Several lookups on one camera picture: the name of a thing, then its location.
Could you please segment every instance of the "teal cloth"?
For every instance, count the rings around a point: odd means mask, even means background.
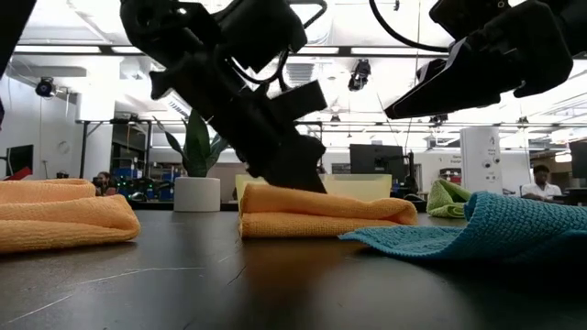
[[[438,179],[432,183],[426,212],[436,217],[462,219],[463,206],[470,198],[471,193],[459,185]]]
[[[340,238],[406,259],[587,262],[585,207],[476,192],[465,217],[466,227],[371,227]]]

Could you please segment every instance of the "folded orange towel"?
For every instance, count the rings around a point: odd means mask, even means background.
[[[365,203],[316,192],[250,183],[240,206],[243,237],[335,237],[366,226],[416,225],[410,202]]]
[[[138,235],[121,195],[84,180],[0,181],[0,253],[121,242]]]

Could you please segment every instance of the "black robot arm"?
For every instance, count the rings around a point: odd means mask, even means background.
[[[326,149],[294,126],[327,106],[319,84],[266,95],[270,82],[282,80],[289,52],[307,42],[305,26],[326,10],[324,1],[317,3],[322,10],[306,24],[283,0],[235,0],[213,15],[198,3],[124,0],[120,16],[130,42],[166,67],[150,75],[153,99],[175,90],[248,163],[253,177],[325,193],[316,164]],[[278,55],[278,71],[251,90],[246,70],[258,72]]]
[[[439,0],[430,17],[457,41],[447,60],[418,70],[420,83],[385,109],[391,119],[492,105],[500,94],[544,93],[587,50],[587,1]]]

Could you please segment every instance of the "person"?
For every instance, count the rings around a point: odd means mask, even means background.
[[[116,189],[112,184],[112,175],[107,171],[101,171],[98,173],[95,186],[96,196],[109,196],[116,193]]]
[[[550,170],[544,165],[534,167],[534,183],[522,186],[522,198],[542,202],[552,202],[552,196],[561,195],[557,185],[547,182]]]

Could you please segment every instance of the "security camera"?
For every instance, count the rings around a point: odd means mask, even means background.
[[[355,69],[350,74],[349,91],[356,92],[363,89],[369,81],[371,75],[371,65],[369,60],[361,59],[357,62]]]
[[[35,88],[35,93],[41,97],[53,97],[57,93],[57,87],[53,84],[53,78],[43,77]]]

